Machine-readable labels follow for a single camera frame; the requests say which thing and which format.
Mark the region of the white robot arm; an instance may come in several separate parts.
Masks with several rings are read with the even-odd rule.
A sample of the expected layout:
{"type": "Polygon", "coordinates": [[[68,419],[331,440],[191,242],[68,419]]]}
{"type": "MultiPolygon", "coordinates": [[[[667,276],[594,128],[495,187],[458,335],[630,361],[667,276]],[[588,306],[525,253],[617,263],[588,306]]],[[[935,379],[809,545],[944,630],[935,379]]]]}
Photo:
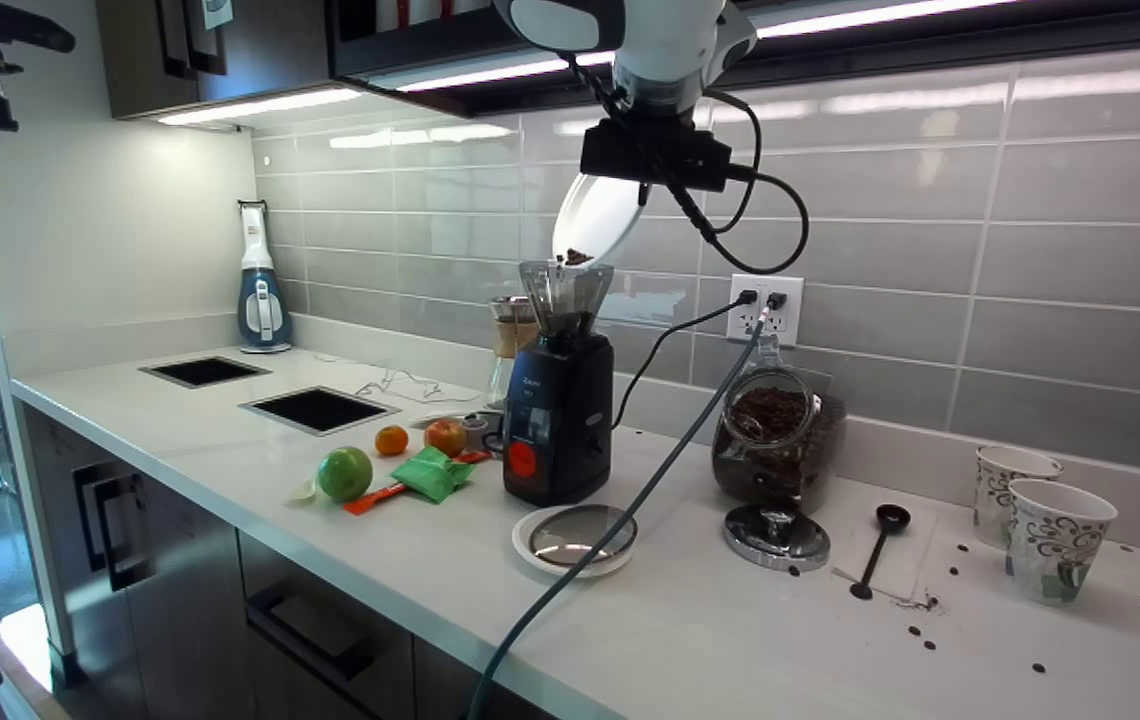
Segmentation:
{"type": "Polygon", "coordinates": [[[533,50],[613,56],[613,81],[595,91],[604,122],[586,132],[588,178],[730,185],[731,148],[693,114],[757,50],[757,25],[731,0],[495,0],[495,11],[533,50]]]}

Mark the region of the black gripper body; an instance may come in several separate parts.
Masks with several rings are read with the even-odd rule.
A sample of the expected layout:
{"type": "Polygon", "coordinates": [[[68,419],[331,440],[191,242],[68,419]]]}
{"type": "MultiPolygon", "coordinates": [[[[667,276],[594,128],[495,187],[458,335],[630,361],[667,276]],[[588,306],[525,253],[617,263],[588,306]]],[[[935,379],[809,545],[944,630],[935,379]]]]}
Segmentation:
{"type": "Polygon", "coordinates": [[[730,185],[731,148],[693,124],[600,122],[586,132],[588,178],[711,187],[730,185]]]}

